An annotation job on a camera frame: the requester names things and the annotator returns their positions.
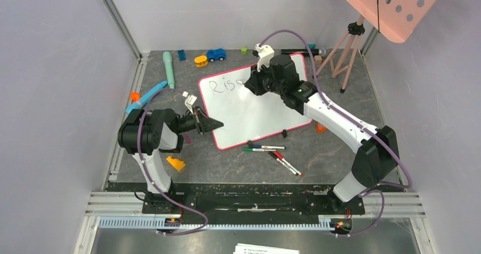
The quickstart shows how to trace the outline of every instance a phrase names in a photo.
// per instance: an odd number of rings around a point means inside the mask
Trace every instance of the tripod leg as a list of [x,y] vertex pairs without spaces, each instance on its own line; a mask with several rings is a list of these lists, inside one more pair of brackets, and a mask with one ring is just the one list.
[[359,47],[359,43],[361,42],[361,36],[358,36],[356,39],[356,45],[354,46],[354,49],[352,49],[352,55],[351,55],[351,60],[349,61],[349,68],[347,69],[346,75],[344,77],[344,83],[343,87],[341,88],[341,93],[343,94],[345,91],[345,87],[347,85],[347,79],[349,78],[349,74],[351,73],[352,70],[352,65],[354,64],[354,58],[356,57],[357,54],[357,48]]
[[338,74],[346,71],[348,68],[349,68],[349,65],[344,66],[342,69],[337,71],[337,73],[336,73],[336,75],[334,75],[334,77],[337,77]]
[[320,65],[320,67],[317,69],[317,71],[315,73],[316,76],[320,73],[320,71],[324,68],[324,66],[327,64],[327,62],[329,60],[332,62],[332,56],[334,55],[334,53],[336,53],[337,49],[344,42],[344,40],[345,40],[345,38],[347,37],[348,34],[349,34],[349,32],[346,32],[344,34],[343,38],[337,43],[336,47],[334,47],[334,49],[331,51],[331,53],[329,53],[329,55],[326,57],[324,62],[322,62],[322,64]]
[[343,64],[344,60],[345,60],[345,57],[347,56],[347,54],[349,53],[349,50],[351,49],[351,46],[352,46],[352,43],[354,42],[354,36],[351,35],[349,37],[349,40],[347,41],[347,44],[343,50],[343,53],[341,54],[341,57],[339,58],[339,60],[337,61],[337,65],[336,67],[334,68],[334,71],[332,72],[332,75],[331,77],[332,78],[335,78],[336,77],[336,73],[337,71],[341,68],[341,65]]

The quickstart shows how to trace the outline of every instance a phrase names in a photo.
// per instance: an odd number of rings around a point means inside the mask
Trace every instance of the black clip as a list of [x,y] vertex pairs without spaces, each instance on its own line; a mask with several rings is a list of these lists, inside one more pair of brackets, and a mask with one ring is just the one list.
[[366,31],[366,29],[364,29],[364,25],[363,25],[363,24],[361,24],[360,26],[358,26],[357,23],[349,23],[349,25],[347,26],[347,31],[348,31],[349,34],[351,34],[351,35],[361,36],[362,34],[364,34],[364,32]]

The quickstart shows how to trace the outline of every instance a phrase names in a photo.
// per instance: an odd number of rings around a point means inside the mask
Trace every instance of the gray tabletop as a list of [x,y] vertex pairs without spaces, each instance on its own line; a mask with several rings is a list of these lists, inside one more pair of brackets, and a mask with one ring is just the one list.
[[[161,51],[150,53],[141,94],[166,80],[162,53]],[[187,60],[179,61],[177,51],[171,51],[175,87],[197,95],[199,98],[196,104],[202,108],[204,105],[197,85],[200,78],[256,63],[256,59],[250,53],[242,55],[240,50],[227,50],[227,59],[224,61],[210,62],[207,66],[198,68],[193,60],[205,54],[206,50],[186,50],[185,53]],[[311,77],[312,66],[308,57],[306,68]],[[358,118],[382,126],[373,88],[359,55],[355,59],[346,92],[341,94],[339,89],[343,80],[344,73],[332,79],[329,68],[324,69],[319,76],[321,88],[334,102]],[[172,108],[175,112],[183,114],[186,110],[183,102],[180,94],[165,92],[154,99],[150,108]],[[316,123],[312,123],[289,131],[287,138],[277,135],[259,141],[265,145],[287,146],[288,149],[282,152],[283,156],[303,172],[304,177],[294,176],[267,153],[245,153],[242,147],[218,150],[211,133],[202,136],[194,132],[188,134],[192,143],[184,143],[182,152],[172,155],[186,164],[180,172],[165,160],[170,154],[162,154],[162,160],[167,173],[176,183],[337,183],[351,170],[355,154],[336,135],[329,131],[317,133],[315,126]],[[387,180],[399,182],[399,177],[393,171]],[[145,181],[137,162],[126,152],[122,157],[117,181]]]

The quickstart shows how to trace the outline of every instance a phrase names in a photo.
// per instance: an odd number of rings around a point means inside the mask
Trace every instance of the white wall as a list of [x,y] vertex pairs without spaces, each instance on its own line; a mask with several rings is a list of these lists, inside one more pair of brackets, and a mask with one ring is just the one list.
[[102,0],[0,0],[0,253],[72,253],[135,63]]
[[[333,48],[357,21],[345,0],[114,0],[142,52],[168,49],[253,48],[278,29]],[[371,25],[366,22],[369,32]],[[269,43],[301,47],[292,35]]]
[[440,253],[480,253],[481,0],[438,0],[404,44],[367,56]]

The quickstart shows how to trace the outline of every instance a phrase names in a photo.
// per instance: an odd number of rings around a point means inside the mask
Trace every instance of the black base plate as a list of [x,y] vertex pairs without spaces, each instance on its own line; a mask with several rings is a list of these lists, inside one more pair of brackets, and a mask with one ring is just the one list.
[[[145,183],[109,183],[109,192],[133,192],[146,190]],[[346,208],[334,212],[328,205],[326,195],[331,184],[202,184],[176,183],[170,197],[181,204],[194,208],[209,218],[209,224],[315,224],[318,215],[365,214],[360,198],[354,198]],[[160,194],[155,200],[165,200]],[[144,214],[165,213],[146,200]],[[179,214],[180,209],[172,211]],[[184,224],[201,224],[204,219],[188,210],[182,211]]]

